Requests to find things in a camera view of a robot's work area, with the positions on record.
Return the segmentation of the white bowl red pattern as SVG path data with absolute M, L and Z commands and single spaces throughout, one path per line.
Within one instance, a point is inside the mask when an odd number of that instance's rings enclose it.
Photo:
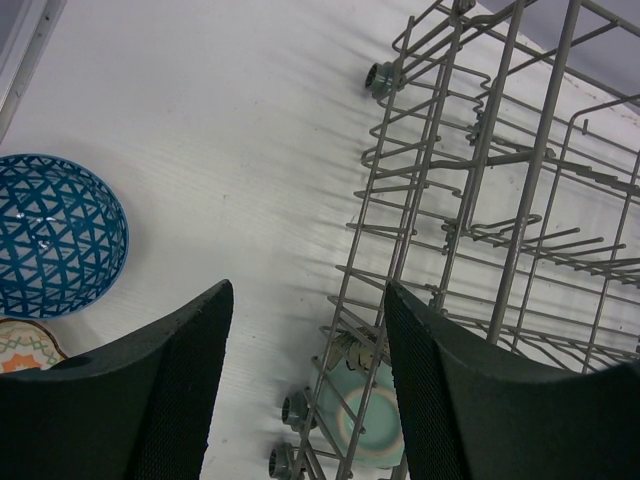
M 129 251 L 125 211 L 83 166 L 44 154 L 1 159 L 1 313 L 51 320 L 97 302 Z

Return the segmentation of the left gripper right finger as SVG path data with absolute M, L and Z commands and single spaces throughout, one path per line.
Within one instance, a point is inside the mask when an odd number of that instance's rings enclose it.
M 384 316 L 414 479 L 635 479 L 639 365 L 581 375 L 504 350 L 397 282 Z

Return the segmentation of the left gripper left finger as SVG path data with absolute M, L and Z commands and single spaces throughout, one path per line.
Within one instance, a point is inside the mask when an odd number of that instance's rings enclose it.
M 223 280 L 47 369 L 1 378 L 5 479 L 196 479 L 233 315 Z

